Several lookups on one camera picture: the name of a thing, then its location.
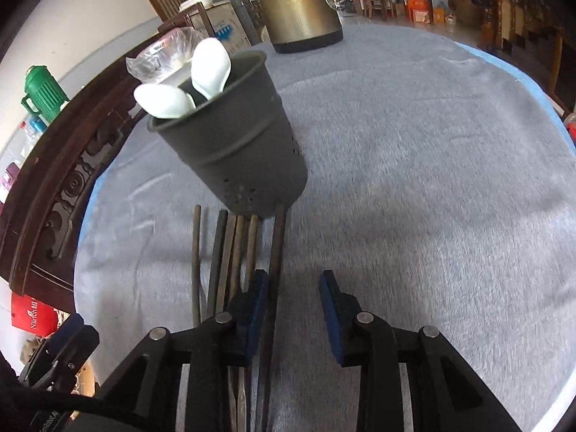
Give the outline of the white spoon left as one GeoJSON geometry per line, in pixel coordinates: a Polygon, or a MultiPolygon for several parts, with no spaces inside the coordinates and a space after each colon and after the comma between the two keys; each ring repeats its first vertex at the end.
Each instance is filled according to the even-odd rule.
{"type": "Polygon", "coordinates": [[[157,119],[184,118],[196,108],[190,94],[165,84],[141,84],[134,89],[133,96],[143,110],[157,119]]]}

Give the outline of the dark carved wooden bench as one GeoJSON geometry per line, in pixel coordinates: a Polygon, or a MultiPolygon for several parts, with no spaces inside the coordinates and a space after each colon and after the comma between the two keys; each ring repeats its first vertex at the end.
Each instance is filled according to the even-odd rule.
{"type": "Polygon", "coordinates": [[[26,158],[1,212],[1,275],[13,293],[74,312],[79,234],[96,180],[144,117],[119,58],[90,81],[26,158]]]}

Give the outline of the white bowl with plastic bag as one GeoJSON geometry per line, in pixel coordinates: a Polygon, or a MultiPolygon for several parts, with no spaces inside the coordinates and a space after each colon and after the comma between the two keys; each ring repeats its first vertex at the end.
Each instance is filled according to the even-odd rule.
{"type": "Polygon", "coordinates": [[[173,28],[135,58],[126,58],[127,71],[144,84],[161,83],[192,59],[196,46],[206,37],[193,27],[173,28]]]}

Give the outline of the white spoon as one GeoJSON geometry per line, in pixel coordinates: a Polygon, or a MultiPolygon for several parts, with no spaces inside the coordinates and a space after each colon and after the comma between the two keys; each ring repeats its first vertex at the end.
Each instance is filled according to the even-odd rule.
{"type": "Polygon", "coordinates": [[[207,100],[222,93],[231,72],[229,53],[221,41],[209,37],[195,47],[190,60],[192,87],[207,100]]]}
{"type": "Polygon", "coordinates": [[[143,110],[157,119],[184,118],[196,108],[190,94],[165,84],[141,84],[134,89],[133,96],[143,110]]]}

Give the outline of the purple thermos bottle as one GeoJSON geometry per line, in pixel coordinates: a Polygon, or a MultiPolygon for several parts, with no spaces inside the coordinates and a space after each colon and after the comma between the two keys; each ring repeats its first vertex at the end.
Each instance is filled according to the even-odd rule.
{"type": "Polygon", "coordinates": [[[5,172],[3,173],[2,177],[1,177],[1,183],[7,191],[10,191],[11,188],[13,187],[15,180],[17,179],[17,177],[19,175],[20,170],[21,169],[19,168],[19,165],[15,162],[11,162],[6,167],[5,172]]]}

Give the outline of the white spoon right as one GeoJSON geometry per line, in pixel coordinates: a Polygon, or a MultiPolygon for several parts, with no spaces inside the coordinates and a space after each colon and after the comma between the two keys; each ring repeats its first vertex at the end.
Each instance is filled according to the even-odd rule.
{"type": "Polygon", "coordinates": [[[192,87],[207,100],[222,93],[231,72],[229,53],[221,41],[209,37],[195,47],[190,60],[192,87]]]}

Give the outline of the white chest freezer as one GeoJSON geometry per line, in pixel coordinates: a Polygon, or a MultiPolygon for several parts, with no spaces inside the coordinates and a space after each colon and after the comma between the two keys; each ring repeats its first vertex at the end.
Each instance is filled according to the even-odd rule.
{"type": "Polygon", "coordinates": [[[222,42],[225,49],[232,55],[252,46],[236,11],[229,0],[214,2],[213,0],[186,0],[181,3],[180,13],[184,15],[188,26],[199,30],[204,35],[208,34],[200,11],[195,7],[201,3],[206,16],[211,23],[215,37],[222,42]]]}

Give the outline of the blue table cloth underneath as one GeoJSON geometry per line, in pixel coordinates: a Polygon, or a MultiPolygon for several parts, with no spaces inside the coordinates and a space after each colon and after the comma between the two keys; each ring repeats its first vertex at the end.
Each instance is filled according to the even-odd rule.
{"type": "Polygon", "coordinates": [[[557,128],[561,137],[568,144],[568,147],[571,149],[571,151],[575,152],[573,139],[571,139],[568,130],[564,127],[561,121],[561,117],[559,117],[558,113],[555,112],[551,99],[549,99],[542,88],[529,75],[527,75],[519,68],[513,66],[512,64],[505,62],[503,59],[492,56],[487,52],[481,51],[480,49],[473,48],[472,46],[460,42],[457,42],[457,45],[473,54],[474,56],[483,59],[485,62],[491,63],[493,66],[497,66],[499,69],[506,71],[506,73],[509,73],[511,76],[517,79],[517,81],[519,81],[524,86],[524,88],[530,92],[531,96],[533,96],[537,103],[539,103],[540,106],[544,109],[547,116],[557,128]]]}

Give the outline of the green thermos jug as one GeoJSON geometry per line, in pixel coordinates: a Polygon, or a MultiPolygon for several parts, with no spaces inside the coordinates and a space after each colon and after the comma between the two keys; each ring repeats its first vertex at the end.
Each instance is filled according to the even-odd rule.
{"type": "Polygon", "coordinates": [[[29,67],[21,104],[31,116],[40,117],[50,125],[68,102],[68,96],[47,66],[29,67]]]}

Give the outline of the gold electric kettle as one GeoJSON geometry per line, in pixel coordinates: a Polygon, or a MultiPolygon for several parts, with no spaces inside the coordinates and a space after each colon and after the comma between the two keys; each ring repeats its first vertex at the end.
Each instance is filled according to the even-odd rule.
{"type": "Polygon", "coordinates": [[[316,50],[344,38],[329,0],[261,0],[261,5],[270,43],[279,54],[316,50]]]}

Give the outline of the red bag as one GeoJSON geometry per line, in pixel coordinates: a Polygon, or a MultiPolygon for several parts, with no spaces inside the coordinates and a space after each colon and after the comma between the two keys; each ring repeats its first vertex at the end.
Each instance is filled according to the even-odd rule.
{"type": "Polygon", "coordinates": [[[56,310],[34,297],[12,293],[12,326],[37,337],[48,337],[58,328],[56,310]]]}

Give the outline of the dark grey utensil holder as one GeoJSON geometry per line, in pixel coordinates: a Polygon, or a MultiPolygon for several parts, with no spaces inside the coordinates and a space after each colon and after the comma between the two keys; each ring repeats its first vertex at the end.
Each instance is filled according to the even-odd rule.
{"type": "Polygon", "coordinates": [[[183,119],[152,117],[158,133],[213,194],[236,215],[274,216],[307,184],[307,165],[258,50],[231,57],[224,91],[183,119]]]}

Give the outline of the grey table cloth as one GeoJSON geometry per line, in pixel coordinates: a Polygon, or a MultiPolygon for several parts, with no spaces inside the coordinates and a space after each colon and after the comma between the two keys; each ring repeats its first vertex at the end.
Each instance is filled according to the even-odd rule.
{"type": "Polygon", "coordinates": [[[323,270],[391,325],[439,328],[524,431],[575,395],[575,152],[530,92],[456,42],[349,26],[266,66],[307,161],[283,248],[272,431],[351,431],[323,270]]]}

